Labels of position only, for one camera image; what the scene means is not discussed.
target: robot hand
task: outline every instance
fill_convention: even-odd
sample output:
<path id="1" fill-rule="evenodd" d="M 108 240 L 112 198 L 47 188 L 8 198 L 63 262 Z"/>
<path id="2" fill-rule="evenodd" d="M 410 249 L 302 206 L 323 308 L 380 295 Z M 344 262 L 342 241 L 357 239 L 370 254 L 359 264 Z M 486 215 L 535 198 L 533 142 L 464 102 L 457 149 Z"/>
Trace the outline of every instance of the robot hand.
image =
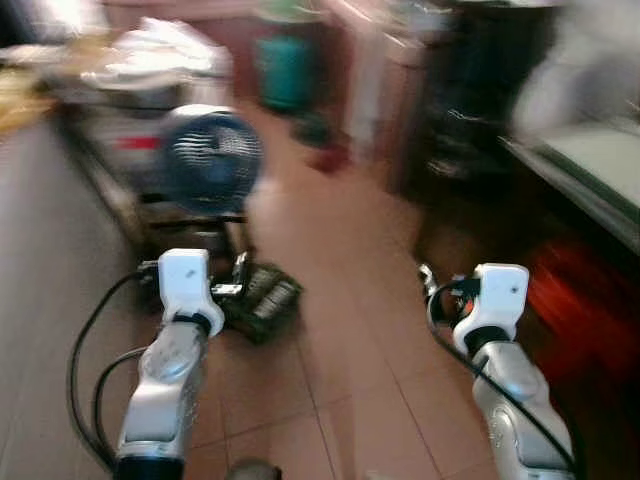
<path id="1" fill-rule="evenodd" d="M 483 264 L 471 277 L 438 288 L 422 265 L 432 333 L 450 353 L 475 373 L 473 396 L 489 427 L 489 440 L 503 480 L 570 480 L 574 477 L 571 438 L 549 402 L 549 386 L 518 343 L 528 271 L 518 265 Z M 440 296 L 458 298 L 454 346 L 437 333 L 442 323 Z"/>
<path id="2" fill-rule="evenodd" d="M 158 261 L 163 329 L 139 363 L 114 478 L 182 478 L 207 338 L 220 332 L 222 310 L 209 289 L 206 250 L 172 249 Z"/>

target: wire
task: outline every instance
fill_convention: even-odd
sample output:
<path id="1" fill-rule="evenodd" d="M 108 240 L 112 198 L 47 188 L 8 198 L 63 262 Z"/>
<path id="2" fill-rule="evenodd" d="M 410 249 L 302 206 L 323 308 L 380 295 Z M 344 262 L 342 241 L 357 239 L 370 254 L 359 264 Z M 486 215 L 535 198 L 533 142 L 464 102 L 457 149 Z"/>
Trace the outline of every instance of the wire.
<path id="1" fill-rule="evenodd" d="M 104 468 L 110 472 L 112 472 L 115 467 L 115 457 L 110 455 L 105 446 L 100 442 L 95 434 L 91 432 L 82 418 L 82 412 L 80 411 L 80 400 L 78 399 L 78 362 L 80 359 L 80 350 L 89 330 L 91 330 L 91 327 L 98 319 L 98 315 L 100 315 L 100 312 L 102 312 L 104 306 L 111 297 L 125 283 L 130 280 L 142 278 L 143 276 L 144 273 L 140 271 L 130 273 L 122 277 L 114 283 L 109 290 L 107 290 L 76 337 L 76 341 L 71 349 L 71 355 L 69 356 L 69 362 L 67 364 L 67 408 L 69 410 L 69 416 L 71 417 L 71 423 L 87 449 L 93 452 Z"/>
<path id="2" fill-rule="evenodd" d="M 136 348 L 135 350 L 131 350 L 127 353 L 120 355 L 113 362 L 111 362 L 100 374 L 98 378 L 98 382 L 93 390 L 93 400 L 92 404 L 92 416 L 91 423 L 93 426 L 93 430 L 96 432 L 96 436 L 98 437 L 98 441 L 102 444 L 103 448 L 107 451 L 110 457 L 115 458 L 115 451 L 109 445 L 109 439 L 107 438 L 107 434 L 104 431 L 104 425 L 102 423 L 102 393 L 104 391 L 104 386 L 109 379 L 109 375 L 115 368 L 121 363 L 126 362 L 127 360 L 133 360 L 135 358 L 140 357 L 147 347 Z"/>
<path id="3" fill-rule="evenodd" d="M 497 393 L 505 397 L 509 403 L 511 403 L 517 410 L 525 416 L 527 420 L 529 420 L 534 427 L 536 427 L 543 437 L 545 437 L 549 443 L 553 446 L 553 448 L 558 452 L 558 454 L 562 457 L 562 460 L 567 464 L 567 468 L 573 473 L 577 475 L 578 470 L 576 468 L 576 464 L 573 461 L 573 456 L 564 448 L 564 446 L 558 441 L 558 439 L 545 427 L 518 399 L 516 399 L 509 391 L 493 380 L 489 375 L 484 373 L 482 368 L 470 362 L 463 354 L 458 352 L 451 344 L 445 340 L 444 337 L 440 335 L 438 332 L 438 327 L 433 321 L 432 312 L 436 308 L 436 306 L 440 306 L 440 295 L 445 290 L 452 290 L 458 286 L 460 286 L 464 280 L 454 281 L 439 287 L 434 294 L 431 296 L 429 303 L 427 305 L 427 323 L 429 325 L 429 330 L 431 334 L 435 338 L 436 342 L 440 344 L 450 355 L 452 355 L 458 362 L 463 364 L 467 369 L 471 370 L 474 375 L 482 378 L 485 382 L 489 384 L 491 388 L 493 388 Z"/>

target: teal trash bin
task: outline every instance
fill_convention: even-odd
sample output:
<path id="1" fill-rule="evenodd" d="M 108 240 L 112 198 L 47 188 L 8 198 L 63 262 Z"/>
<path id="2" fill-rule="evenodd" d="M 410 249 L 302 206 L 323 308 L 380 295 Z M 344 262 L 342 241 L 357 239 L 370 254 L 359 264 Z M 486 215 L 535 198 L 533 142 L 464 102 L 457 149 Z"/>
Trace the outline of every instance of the teal trash bin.
<path id="1" fill-rule="evenodd" d="M 311 48 L 304 40 L 275 36 L 257 41 L 260 94 L 265 105 L 298 110 L 311 100 Z"/>

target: table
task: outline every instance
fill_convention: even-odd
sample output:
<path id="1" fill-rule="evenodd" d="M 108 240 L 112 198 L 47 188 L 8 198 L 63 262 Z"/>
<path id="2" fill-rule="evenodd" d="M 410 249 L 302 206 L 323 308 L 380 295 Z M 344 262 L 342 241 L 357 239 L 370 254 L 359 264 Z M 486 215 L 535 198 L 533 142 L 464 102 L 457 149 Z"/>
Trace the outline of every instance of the table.
<path id="1" fill-rule="evenodd" d="M 530 142 L 503 139 L 527 167 L 640 255 L 640 127 L 584 124 Z"/>

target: red object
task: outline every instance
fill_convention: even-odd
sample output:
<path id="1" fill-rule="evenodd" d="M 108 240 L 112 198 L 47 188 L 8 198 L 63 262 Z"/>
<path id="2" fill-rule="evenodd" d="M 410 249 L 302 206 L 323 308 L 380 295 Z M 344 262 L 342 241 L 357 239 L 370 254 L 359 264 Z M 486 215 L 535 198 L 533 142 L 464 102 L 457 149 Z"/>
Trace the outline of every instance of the red object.
<path id="1" fill-rule="evenodd" d="M 321 150 L 310 163 L 311 168 L 332 175 L 349 165 L 349 151 L 341 145 L 333 145 Z"/>
<path id="2" fill-rule="evenodd" d="M 118 148 L 123 150 L 154 150 L 160 146 L 158 137 L 128 137 L 118 139 Z"/>
<path id="3" fill-rule="evenodd" d="M 638 288 L 592 250 L 544 247 L 528 298 L 556 335 L 554 348 L 539 360 L 549 377 L 564 377 L 595 360 L 623 383 L 640 365 Z"/>

